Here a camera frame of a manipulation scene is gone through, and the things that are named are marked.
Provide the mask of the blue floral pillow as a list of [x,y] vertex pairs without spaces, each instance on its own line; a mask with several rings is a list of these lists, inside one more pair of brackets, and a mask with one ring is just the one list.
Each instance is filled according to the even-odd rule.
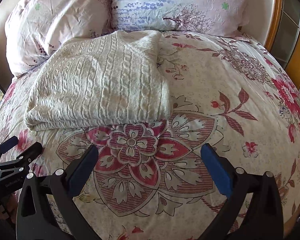
[[235,37],[249,21],[246,6],[247,0],[111,0],[111,26]]

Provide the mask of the pink floral pillow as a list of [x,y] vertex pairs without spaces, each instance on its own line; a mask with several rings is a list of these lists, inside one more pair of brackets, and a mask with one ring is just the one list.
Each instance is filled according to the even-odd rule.
[[109,0],[20,0],[5,23],[6,58],[20,76],[47,61],[69,39],[111,31]]

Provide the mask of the wooden headboard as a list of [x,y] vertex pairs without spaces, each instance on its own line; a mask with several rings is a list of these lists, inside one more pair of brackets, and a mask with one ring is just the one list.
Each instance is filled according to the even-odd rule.
[[265,48],[300,89],[300,2],[274,0]]

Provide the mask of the floral bedspread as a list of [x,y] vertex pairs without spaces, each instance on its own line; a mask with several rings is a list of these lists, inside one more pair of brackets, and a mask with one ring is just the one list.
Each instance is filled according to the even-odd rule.
[[30,170],[45,176],[95,145],[98,162],[74,201],[102,239],[197,239],[225,202],[200,159],[207,143],[248,173],[272,172],[284,220],[300,205],[300,94],[255,40],[163,33],[157,68],[173,113],[148,124],[29,130],[24,114],[41,68],[4,97],[0,142],[19,142],[2,159],[40,142]]

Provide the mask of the cream cable-knit sweater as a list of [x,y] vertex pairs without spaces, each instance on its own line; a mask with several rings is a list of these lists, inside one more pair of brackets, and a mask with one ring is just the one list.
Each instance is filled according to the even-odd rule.
[[158,71],[161,33],[116,31],[73,38],[42,66],[24,123],[32,131],[168,119],[172,100]]

